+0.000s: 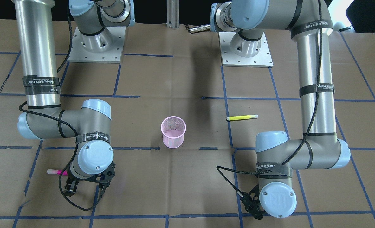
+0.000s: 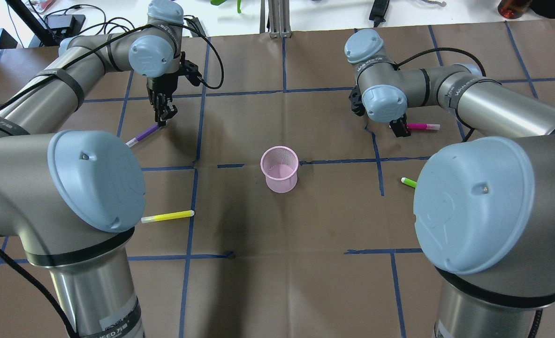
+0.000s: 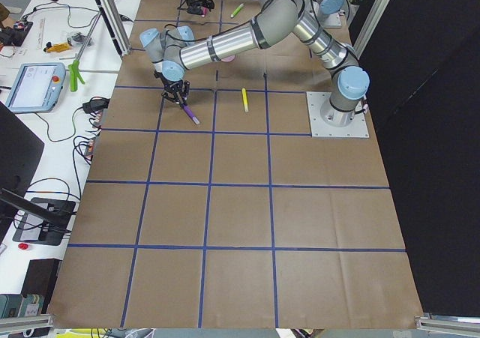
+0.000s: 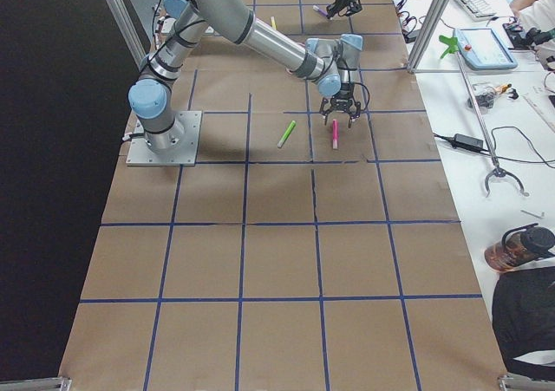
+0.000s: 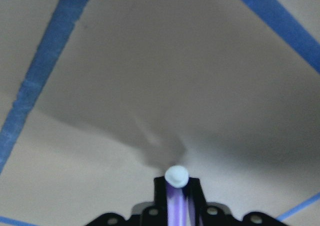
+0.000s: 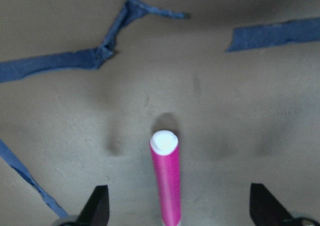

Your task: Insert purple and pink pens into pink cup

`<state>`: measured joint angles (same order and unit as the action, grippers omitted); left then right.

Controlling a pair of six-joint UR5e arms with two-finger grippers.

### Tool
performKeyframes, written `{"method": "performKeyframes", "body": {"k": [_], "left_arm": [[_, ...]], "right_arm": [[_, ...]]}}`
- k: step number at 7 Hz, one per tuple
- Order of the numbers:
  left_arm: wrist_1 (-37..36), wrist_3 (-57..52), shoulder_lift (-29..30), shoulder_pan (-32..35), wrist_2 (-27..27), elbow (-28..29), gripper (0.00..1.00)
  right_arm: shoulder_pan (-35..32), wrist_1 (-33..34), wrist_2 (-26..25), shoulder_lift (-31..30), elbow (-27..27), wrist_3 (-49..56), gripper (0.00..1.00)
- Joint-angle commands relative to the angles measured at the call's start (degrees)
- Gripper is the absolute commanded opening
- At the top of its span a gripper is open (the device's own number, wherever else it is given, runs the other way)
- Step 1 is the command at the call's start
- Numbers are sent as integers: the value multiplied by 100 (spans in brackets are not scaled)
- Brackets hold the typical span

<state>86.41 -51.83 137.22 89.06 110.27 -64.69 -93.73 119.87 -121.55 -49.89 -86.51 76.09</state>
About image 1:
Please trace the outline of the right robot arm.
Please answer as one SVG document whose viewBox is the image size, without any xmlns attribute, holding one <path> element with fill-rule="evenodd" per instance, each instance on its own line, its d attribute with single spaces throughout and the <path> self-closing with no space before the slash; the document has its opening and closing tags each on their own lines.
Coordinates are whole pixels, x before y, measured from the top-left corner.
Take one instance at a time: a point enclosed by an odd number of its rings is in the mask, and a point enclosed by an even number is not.
<svg viewBox="0 0 375 228">
<path fill-rule="evenodd" d="M 15 0 L 23 62 L 27 110 L 19 106 L 17 128 L 27 139 L 74 138 L 75 151 L 64 170 L 67 199 L 80 181 L 98 183 L 99 198 L 115 176 L 111 147 L 111 106 L 100 99 L 83 102 L 78 110 L 61 108 L 61 82 L 57 76 L 51 9 L 53 0 Z"/>
</svg>

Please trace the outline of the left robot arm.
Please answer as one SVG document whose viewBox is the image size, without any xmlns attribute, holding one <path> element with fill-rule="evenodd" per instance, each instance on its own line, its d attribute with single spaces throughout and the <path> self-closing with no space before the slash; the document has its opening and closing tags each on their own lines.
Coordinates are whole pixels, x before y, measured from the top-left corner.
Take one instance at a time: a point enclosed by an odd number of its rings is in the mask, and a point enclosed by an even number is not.
<svg viewBox="0 0 375 228">
<path fill-rule="evenodd" d="M 299 97 L 303 138 L 290 140 L 283 131 L 256 136 L 258 185 L 250 192 L 233 188 L 245 210 L 261 220 L 268 213 L 290 216 L 297 205 L 292 171 L 337 169 L 346 166 L 351 150 L 338 139 L 335 124 L 335 87 L 331 76 L 329 35 L 331 16 L 323 0 L 233 0 L 211 6 L 212 32 L 236 32 L 245 44 L 259 43 L 264 30 L 288 30 L 297 44 Z"/>
</svg>

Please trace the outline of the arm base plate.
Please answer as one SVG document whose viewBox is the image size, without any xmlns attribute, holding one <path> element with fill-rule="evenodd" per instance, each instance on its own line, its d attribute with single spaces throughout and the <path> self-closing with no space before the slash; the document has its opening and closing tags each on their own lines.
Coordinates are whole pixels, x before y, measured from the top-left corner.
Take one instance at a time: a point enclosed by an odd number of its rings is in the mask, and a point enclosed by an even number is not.
<svg viewBox="0 0 375 228">
<path fill-rule="evenodd" d="M 273 60 L 263 33 L 258 41 L 242 39 L 238 32 L 219 32 L 222 65 L 231 67 L 273 67 Z"/>
<path fill-rule="evenodd" d="M 86 36 L 76 28 L 69 62 L 121 63 L 126 27 L 106 27 L 95 36 Z"/>
</svg>

